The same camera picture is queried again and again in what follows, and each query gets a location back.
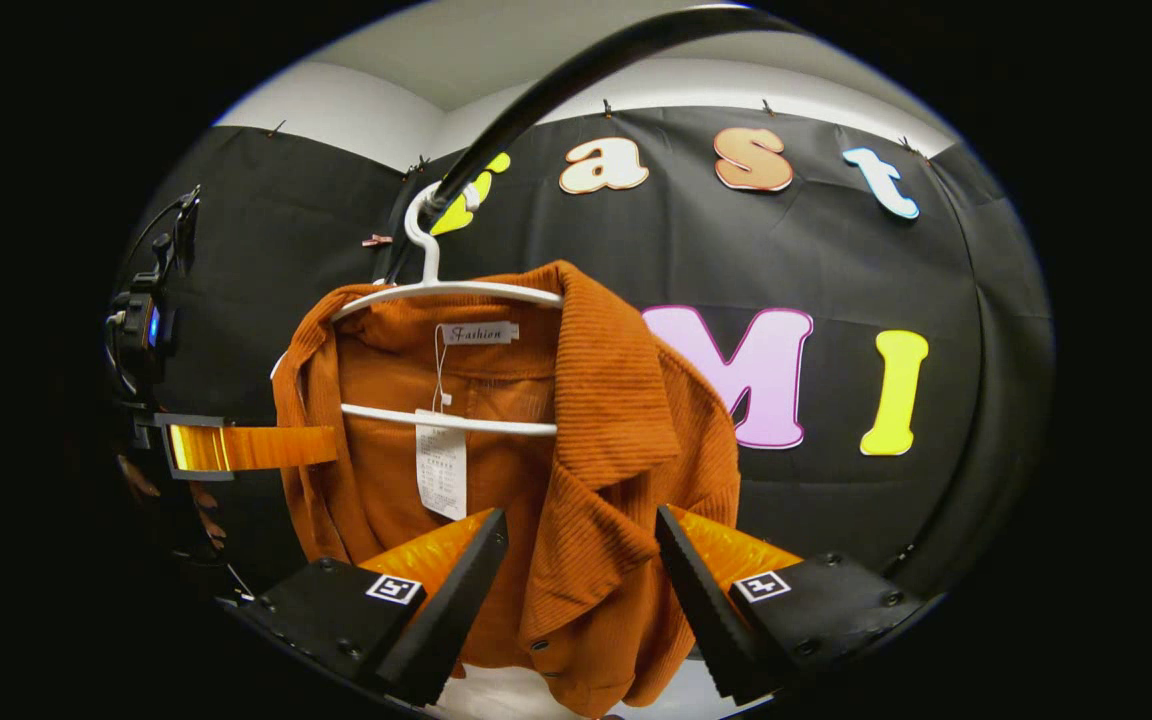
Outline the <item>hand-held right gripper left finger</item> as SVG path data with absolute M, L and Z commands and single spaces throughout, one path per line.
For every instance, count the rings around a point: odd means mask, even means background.
M 475 511 L 365 564 L 311 562 L 238 605 L 236 620 L 338 685 L 434 705 L 508 547 L 506 511 Z

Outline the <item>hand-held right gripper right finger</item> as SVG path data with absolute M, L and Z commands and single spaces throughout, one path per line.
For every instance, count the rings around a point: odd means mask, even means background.
M 924 600 L 842 553 L 799 558 L 664 503 L 655 537 L 710 679 L 733 702 L 836 674 L 924 615 Z

